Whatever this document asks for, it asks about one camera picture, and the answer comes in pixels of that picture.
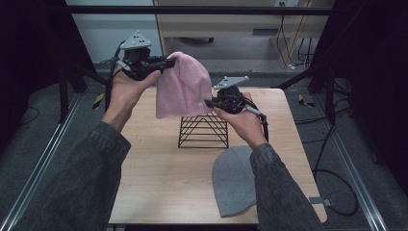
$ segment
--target human hand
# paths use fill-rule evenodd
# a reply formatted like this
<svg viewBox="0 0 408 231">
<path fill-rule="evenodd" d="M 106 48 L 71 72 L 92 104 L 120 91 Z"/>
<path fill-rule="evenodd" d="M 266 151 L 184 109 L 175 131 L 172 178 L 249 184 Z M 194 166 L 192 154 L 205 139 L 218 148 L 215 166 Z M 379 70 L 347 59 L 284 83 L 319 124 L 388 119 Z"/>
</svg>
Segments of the human hand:
<svg viewBox="0 0 408 231">
<path fill-rule="evenodd" d="M 121 66 L 117 66 L 112 84 L 111 101 L 102 121 L 113 126 L 121 132 L 126 122 L 132 115 L 132 110 L 138 103 L 141 94 L 160 77 L 161 72 L 156 70 L 149 74 L 143 81 L 129 78 Z"/>
<path fill-rule="evenodd" d="M 243 96 L 252 100 L 250 93 L 245 92 Z M 248 145 L 254 149 L 257 146 L 267 143 L 262 130 L 262 124 L 259 117 L 246 108 L 236 115 L 228 114 L 220 108 L 214 108 L 217 115 L 227 121 Z"/>
</svg>

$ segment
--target pink beanie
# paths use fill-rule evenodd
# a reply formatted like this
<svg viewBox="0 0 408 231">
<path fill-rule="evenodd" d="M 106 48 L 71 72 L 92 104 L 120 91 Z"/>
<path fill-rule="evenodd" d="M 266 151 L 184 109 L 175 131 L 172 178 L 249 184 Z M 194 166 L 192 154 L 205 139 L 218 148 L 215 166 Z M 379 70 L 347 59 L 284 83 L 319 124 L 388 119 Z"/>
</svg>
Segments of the pink beanie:
<svg viewBox="0 0 408 231">
<path fill-rule="evenodd" d="M 213 109 L 205 104 L 212 98 L 212 84 L 207 69 L 195 58 L 174 52 L 173 68 L 164 70 L 157 80 L 156 118 L 200 116 Z"/>
</svg>

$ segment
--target wooden cabinet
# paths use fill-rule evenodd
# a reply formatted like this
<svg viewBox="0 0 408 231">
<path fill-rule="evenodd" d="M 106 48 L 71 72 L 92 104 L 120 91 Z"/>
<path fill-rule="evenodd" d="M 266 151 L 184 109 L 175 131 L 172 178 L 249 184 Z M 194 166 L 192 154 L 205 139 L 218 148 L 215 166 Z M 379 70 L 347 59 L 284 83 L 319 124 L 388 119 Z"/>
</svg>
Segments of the wooden cabinet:
<svg viewBox="0 0 408 231">
<path fill-rule="evenodd" d="M 297 7 L 330 7 L 334 0 L 299 0 Z M 273 7 L 275 0 L 216 1 L 210 0 L 155 0 L 156 6 L 233 6 L 233 7 Z M 230 14 L 158 14 L 159 34 L 164 54 L 171 51 L 173 38 L 216 38 L 216 37 L 268 37 L 277 49 L 276 35 L 281 23 L 281 15 L 230 15 Z M 283 28 L 289 52 L 292 54 L 299 38 L 319 38 L 327 16 L 285 16 Z M 288 54 L 286 47 L 280 47 L 282 54 Z"/>
</svg>

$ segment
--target white wall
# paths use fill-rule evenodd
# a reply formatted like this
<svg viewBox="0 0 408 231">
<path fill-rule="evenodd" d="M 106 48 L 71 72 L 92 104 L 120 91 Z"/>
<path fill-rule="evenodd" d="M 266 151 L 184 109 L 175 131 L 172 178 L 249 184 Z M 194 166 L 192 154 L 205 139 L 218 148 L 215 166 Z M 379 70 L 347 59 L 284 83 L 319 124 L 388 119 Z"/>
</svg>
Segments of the white wall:
<svg viewBox="0 0 408 231">
<path fill-rule="evenodd" d="M 152 0 L 65 0 L 68 6 L 153 6 Z M 111 58 L 119 44 L 139 30 L 151 41 L 151 56 L 162 46 L 154 14 L 73 14 L 90 58 L 95 64 Z"/>
</svg>

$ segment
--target knit hat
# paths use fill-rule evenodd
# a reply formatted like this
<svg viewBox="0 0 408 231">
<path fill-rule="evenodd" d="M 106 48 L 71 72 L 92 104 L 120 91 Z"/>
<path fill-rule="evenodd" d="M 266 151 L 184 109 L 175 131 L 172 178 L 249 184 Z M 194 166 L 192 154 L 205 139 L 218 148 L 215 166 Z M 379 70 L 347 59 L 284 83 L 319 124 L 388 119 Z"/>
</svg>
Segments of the knit hat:
<svg viewBox="0 0 408 231">
<path fill-rule="evenodd" d="M 182 52 L 174 52 L 168 57 L 176 58 L 176 63 L 173 68 L 165 69 L 157 80 L 156 118 L 210 113 L 213 109 L 204 101 L 212 98 L 207 69 Z"/>
<path fill-rule="evenodd" d="M 248 145 L 225 149 L 214 162 L 213 186 L 222 218 L 245 212 L 256 204 L 255 181 Z"/>
</svg>

